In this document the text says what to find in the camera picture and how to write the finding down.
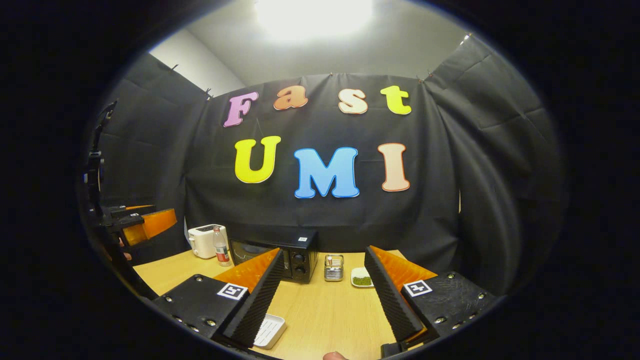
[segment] table surface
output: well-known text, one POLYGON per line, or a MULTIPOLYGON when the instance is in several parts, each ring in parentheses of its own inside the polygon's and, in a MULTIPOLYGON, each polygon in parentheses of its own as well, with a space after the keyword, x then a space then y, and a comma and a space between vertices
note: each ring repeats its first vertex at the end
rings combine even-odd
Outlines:
MULTIPOLYGON (((404 257, 398 250, 391 253, 404 257)), ((284 318, 287 328, 273 348, 252 350, 281 359, 320 360, 338 351, 350 360, 370 360, 380 358, 380 345, 396 341, 376 290, 351 285, 351 269, 364 266, 364 252, 342 253, 344 278, 339 282, 324 280, 326 254, 318 254, 308 284, 280 281, 268 313, 284 318)), ((214 277, 230 267, 220 266, 216 258, 198 258, 189 250, 134 269, 162 295, 194 274, 214 277)))

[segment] black microwave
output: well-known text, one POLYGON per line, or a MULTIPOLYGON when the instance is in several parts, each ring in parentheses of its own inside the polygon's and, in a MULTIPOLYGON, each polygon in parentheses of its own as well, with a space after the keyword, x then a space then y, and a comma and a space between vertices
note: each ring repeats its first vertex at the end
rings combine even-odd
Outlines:
POLYGON ((290 227, 227 226, 234 264, 279 247, 284 253, 282 278, 308 283, 317 263, 317 231, 290 227))

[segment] pink letter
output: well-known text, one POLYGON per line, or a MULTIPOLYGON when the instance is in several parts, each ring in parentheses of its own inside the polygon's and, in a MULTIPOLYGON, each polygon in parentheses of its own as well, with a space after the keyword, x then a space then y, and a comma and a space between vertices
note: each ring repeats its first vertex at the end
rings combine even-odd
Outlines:
POLYGON ((227 117, 227 121, 225 121, 223 126, 229 127, 240 125, 240 123, 242 122, 240 113, 242 113, 242 115, 246 115, 246 113, 249 112, 249 107, 251 107, 251 101, 256 101, 257 99, 257 92, 232 97, 231 99, 229 99, 229 102, 231 102, 231 108, 229 109, 229 116, 227 117))
POLYGON ((385 158, 385 183, 382 190, 386 192, 401 192, 409 189, 411 184, 404 178, 404 164, 402 153, 406 147, 401 143, 384 143, 378 146, 378 151, 385 158))

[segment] bottle label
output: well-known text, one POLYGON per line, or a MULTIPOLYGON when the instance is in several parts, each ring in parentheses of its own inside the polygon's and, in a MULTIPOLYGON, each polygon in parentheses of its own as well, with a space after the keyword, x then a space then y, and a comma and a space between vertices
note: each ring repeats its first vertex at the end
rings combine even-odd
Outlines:
POLYGON ((227 247, 216 247, 216 256, 218 257, 218 261, 221 263, 226 263, 229 261, 229 253, 227 251, 227 247))

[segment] ceiling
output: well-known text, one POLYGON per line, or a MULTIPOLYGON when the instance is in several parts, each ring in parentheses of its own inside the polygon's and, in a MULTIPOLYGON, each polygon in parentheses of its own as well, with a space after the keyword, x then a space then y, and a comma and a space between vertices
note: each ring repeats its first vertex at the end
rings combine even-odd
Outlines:
MULTIPOLYGON (((258 20, 256 0, 236 0, 187 29, 246 86, 330 72, 426 78, 466 34, 445 14, 409 1, 372 0, 371 13, 347 35, 283 41, 258 20)), ((300 16, 291 31, 313 19, 300 16)))

